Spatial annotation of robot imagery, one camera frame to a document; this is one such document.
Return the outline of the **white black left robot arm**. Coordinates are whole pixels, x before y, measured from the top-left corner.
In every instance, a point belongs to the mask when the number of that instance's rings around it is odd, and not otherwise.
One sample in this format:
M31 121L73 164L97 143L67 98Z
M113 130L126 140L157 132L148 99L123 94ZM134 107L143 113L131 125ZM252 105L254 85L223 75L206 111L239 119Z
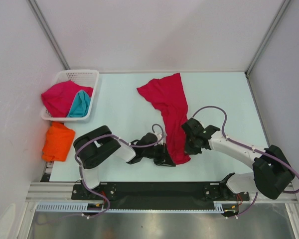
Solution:
M175 167L164 142L166 133L148 132L141 139L126 142L112 134L108 126L101 126L78 137L73 142L75 160L79 165L83 194L95 199L100 193L98 166L112 156L127 164L139 163L143 158L152 159L156 166Z

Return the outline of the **white plastic laundry basket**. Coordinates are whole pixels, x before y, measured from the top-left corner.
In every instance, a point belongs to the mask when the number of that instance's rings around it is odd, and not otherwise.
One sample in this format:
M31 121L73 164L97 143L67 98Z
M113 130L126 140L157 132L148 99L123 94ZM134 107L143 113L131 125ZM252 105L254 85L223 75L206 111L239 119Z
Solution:
M99 81L97 70L64 70L41 94L43 120L86 121L91 113Z

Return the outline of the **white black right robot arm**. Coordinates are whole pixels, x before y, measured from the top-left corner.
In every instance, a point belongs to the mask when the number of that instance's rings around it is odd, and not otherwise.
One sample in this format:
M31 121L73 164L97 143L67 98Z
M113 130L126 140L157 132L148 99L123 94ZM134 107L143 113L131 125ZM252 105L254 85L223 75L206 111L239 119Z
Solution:
M214 150L234 158L252 169L251 173L230 173L221 182L220 195L231 200L242 192L260 192L269 199L277 199L295 178L281 149L275 145L257 149L245 148L226 139L220 128L204 127L190 118L182 126L186 134L185 153L197 155L203 149Z

